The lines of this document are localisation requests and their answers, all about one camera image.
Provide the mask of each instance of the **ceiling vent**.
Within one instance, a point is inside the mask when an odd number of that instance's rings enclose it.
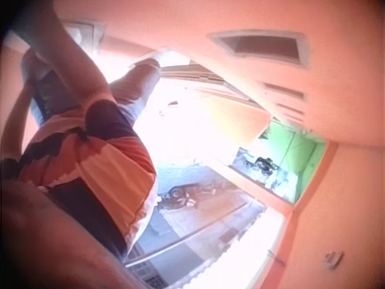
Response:
[[[236,57],[267,58],[309,66],[309,48],[302,33],[289,31],[231,31],[210,35],[212,41]]]
[[[300,99],[302,101],[305,100],[305,94],[294,89],[288,89],[286,87],[282,87],[275,84],[264,83],[265,89],[271,90],[272,92],[278,92],[286,96],[290,96],[292,98]]]

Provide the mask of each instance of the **orange and navy striped shirt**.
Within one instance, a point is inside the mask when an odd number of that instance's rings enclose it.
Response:
[[[154,166],[118,106],[109,100],[48,120],[3,176],[32,182],[117,257],[146,227],[156,202]]]

